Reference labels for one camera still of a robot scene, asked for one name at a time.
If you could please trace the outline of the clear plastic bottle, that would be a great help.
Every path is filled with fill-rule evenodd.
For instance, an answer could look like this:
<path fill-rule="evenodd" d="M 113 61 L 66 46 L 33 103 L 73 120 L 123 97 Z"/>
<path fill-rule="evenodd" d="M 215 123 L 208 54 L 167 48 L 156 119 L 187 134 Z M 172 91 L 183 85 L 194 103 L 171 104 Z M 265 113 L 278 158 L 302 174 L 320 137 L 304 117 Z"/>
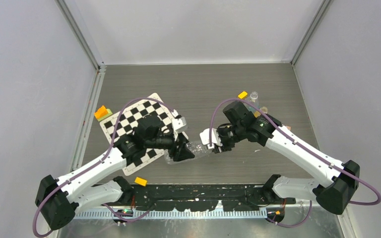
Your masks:
<path fill-rule="evenodd" d="M 251 92 L 250 95 L 247 97 L 247 101 L 251 105 L 254 106 L 254 107 L 248 106 L 248 109 L 251 112 L 256 112 L 256 110 L 260 108 L 260 106 L 259 106 L 259 99 L 258 99 L 258 92 L 256 92 L 256 91 Z"/>

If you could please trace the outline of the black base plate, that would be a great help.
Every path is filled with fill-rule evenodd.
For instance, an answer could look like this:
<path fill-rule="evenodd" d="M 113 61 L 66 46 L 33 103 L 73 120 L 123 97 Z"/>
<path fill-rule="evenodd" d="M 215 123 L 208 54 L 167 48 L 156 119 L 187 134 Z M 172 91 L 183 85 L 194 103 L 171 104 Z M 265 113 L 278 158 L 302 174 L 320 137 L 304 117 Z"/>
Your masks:
<path fill-rule="evenodd" d="M 125 198 L 109 205 L 139 211 L 255 211 L 268 205 L 292 205 L 295 198 L 279 198 L 262 184 L 131 184 Z"/>

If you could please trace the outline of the black white chessboard mat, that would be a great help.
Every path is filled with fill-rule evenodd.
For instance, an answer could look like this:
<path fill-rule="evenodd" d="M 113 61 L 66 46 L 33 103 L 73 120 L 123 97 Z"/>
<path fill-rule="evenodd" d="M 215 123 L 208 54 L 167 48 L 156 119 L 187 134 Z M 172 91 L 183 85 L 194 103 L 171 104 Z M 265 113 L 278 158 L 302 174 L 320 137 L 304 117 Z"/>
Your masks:
<path fill-rule="evenodd" d="M 114 141 L 127 160 L 123 168 L 126 176 L 164 156 L 159 132 L 168 129 L 177 138 L 179 133 L 172 128 L 172 119 L 177 115 L 180 114 L 169 110 L 153 93 L 100 121 L 107 140 Z"/>

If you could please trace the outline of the clear bottle blue cap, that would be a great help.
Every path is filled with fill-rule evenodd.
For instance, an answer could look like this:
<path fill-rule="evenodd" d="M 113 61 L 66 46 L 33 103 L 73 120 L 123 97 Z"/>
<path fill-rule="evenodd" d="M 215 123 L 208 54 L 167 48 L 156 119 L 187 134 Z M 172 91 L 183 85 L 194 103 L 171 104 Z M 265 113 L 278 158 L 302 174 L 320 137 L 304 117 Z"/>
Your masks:
<path fill-rule="evenodd" d="M 201 141 L 191 141 L 187 144 L 188 148 L 195 154 L 194 159 L 188 159 L 181 162 L 174 162 L 172 156 L 169 156 L 168 150 L 164 151 L 164 159 L 167 164 L 173 165 L 178 163 L 190 162 L 193 160 L 209 157 L 213 154 L 212 149 L 208 149 L 207 146 L 203 145 Z"/>

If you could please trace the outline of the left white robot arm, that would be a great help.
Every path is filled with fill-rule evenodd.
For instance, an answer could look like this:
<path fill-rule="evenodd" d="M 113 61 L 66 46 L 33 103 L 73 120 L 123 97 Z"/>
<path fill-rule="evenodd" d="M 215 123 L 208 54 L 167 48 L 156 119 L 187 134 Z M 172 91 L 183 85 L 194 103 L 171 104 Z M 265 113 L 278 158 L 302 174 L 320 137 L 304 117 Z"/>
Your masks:
<path fill-rule="evenodd" d="M 48 175 L 41 179 L 35 199 L 37 214 L 41 214 L 54 231 L 66 226 L 76 214 L 88 208 L 110 202 L 129 204 L 133 189 L 124 178 L 99 186 L 96 182 L 140 160 L 148 149 L 167 151 L 174 161 L 194 158 L 186 147 L 186 128 L 186 120 L 181 115 L 172 119 L 168 133 L 163 132 L 158 116 L 140 118 L 131 133 L 120 136 L 98 158 L 59 178 Z"/>

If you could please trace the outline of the orange green block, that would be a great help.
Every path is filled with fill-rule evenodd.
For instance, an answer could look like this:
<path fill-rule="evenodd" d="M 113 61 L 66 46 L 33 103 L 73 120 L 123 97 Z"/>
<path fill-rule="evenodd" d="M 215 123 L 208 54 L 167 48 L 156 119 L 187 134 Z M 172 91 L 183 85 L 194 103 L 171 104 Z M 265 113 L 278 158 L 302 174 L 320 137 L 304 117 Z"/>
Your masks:
<path fill-rule="evenodd" d="M 106 106 L 102 105 L 95 113 L 94 117 L 97 121 L 102 121 L 105 118 L 111 116 L 113 113 Z"/>

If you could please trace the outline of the yellow juice bottle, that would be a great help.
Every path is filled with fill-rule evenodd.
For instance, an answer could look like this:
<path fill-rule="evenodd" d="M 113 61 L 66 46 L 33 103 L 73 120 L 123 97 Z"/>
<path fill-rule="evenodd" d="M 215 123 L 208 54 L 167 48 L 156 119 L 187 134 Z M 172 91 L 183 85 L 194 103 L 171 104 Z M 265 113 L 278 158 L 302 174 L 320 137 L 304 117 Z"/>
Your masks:
<path fill-rule="evenodd" d="M 256 118 L 262 115 L 262 113 L 260 113 L 260 111 L 263 112 L 264 114 L 267 114 L 268 113 L 268 108 L 267 107 L 260 107 L 258 110 L 255 110 L 254 111 L 254 116 Z"/>

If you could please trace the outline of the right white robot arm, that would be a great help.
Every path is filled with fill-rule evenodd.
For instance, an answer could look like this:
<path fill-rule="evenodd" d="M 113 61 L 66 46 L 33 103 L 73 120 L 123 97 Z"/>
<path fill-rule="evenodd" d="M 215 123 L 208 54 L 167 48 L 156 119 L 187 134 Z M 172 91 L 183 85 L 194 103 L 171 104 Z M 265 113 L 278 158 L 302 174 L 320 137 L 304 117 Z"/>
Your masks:
<path fill-rule="evenodd" d="M 272 175 L 263 190 L 267 202 L 298 198 L 316 201 L 332 214 L 344 212 L 359 186 L 360 166 L 356 162 L 343 162 L 322 153 L 274 117 L 267 114 L 256 117 L 242 100 L 232 100 L 223 113 L 229 124 L 207 130 L 209 148 L 221 153 L 247 140 L 278 152 L 312 176 L 306 179 Z"/>

